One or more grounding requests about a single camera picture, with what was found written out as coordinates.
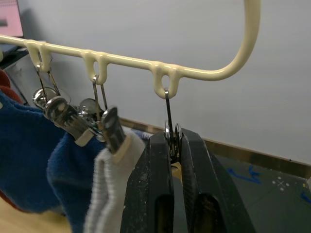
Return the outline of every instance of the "blue marking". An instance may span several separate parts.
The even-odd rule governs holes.
[[[253,167],[254,166],[249,166],[249,168],[248,168],[249,174],[251,175],[252,178],[248,178],[248,177],[245,177],[245,176],[238,175],[237,173],[235,173],[235,171],[232,168],[228,168],[227,171],[229,172],[229,174],[231,174],[232,176],[234,176],[236,178],[239,178],[239,179],[242,179],[242,180],[245,180],[245,181],[249,181],[249,182],[261,183],[261,181],[257,177],[257,176],[259,176],[259,173],[253,171],[252,170]]]
[[[302,198],[303,200],[305,200],[306,202],[311,203],[311,199],[309,199],[309,198],[307,197],[307,195],[305,194],[305,192],[302,192],[302,193],[301,193],[301,198]]]

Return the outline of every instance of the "clip handle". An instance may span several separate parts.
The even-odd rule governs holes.
[[[102,115],[103,137],[109,145],[112,153],[122,145],[125,134],[118,116],[118,109],[115,106],[109,107]]]

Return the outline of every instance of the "blue sock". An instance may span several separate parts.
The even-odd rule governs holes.
[[[94,160],[105,144],[92,138],[85,147],[66,133],[52,153],[47,177],[59,198],[73,233],[82,233],[91,200]]]
[[[17,207],[40,213],[60,205],[51,189],[48,159],[65,131],[42,111],[23,106],[0,91],[0,190]]]

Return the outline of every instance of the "wooden floor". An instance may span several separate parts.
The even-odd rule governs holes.
[[[46,212],[26,214],[12,208],[0,198],[1,233],[70,233],[65,217]]]

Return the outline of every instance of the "computer monitor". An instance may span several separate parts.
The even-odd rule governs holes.
[[[0,0],[0,34],[24,36],[17,0]]]

